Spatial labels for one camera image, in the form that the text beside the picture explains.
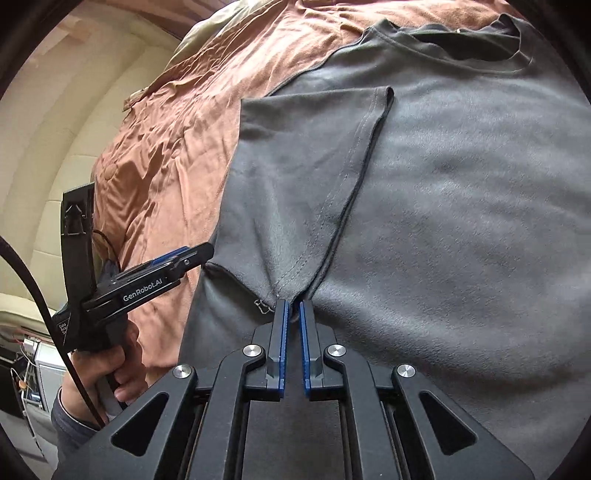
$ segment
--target sleeve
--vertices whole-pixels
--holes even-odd
[[[76,420],[61,403],[61,389],[51,410],[51,423],[57,432],[57,456],[60,462],[88,442],[97,430],[89,423]]]

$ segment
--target orange blanket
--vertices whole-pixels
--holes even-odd
[[[164,72],[133,106],[95,165],[96,227],[125,267],[207,241],[238,141],[241,98],[264,96],[383,17],[477,29],[500,12],[517,15],[501,0],[271,1]],[[130,314],[154,374],[176,363],[198,276],[189,272]]]

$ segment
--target gray t-shirt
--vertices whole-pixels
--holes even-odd
[[[384,93],[366,90],[384,86],[371,144]],[[243,103],[181,361],[244,345],[269,321],[253,299],[311,297],[341,343],[417,366],[548,478],[591,410],[590,151],[587,99],[525,21],[377,23]],[[251,407],[245,480],[343,476],[336,408],[304,399],[298,342],[286,399]]]

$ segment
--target hand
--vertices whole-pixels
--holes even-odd
[[[100,404],[95,388],[96,382],[107,374],[115,373],[119,387],[115,397],[121,402],[131,403],[148,389],[146,369],[142,364],[142,348],[138,343],[139,330],[129,322],[125,332],[126,353],[116,346],[102,352],[74,352],[72,364],[84,385],[92,403],[96,406],[105,423],[108,421],[105,408]],[[95,418],[82,400],[74,381],[67,372],[61,385],[61,404],[75,419],[97,425]]]

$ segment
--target black gripper frame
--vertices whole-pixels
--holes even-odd
[[[411,365],[370,365],[316,323],[310,301],[300,303],[300,328],[306,394],[339,401],[346,480],[534,479]]]
[[[180,284],[185,273],[213,256],[203,243],[181,247],[97,284],[92,255],[93,183],[64,192],[61,260],[68,302],[52,318],[51,338],[60,351],[101,351],[121,345],[127,314]]]
[[[217,368],[179,365],[60,462],[53,480],[239,480],[251,400],[280,401],[289,304]]]

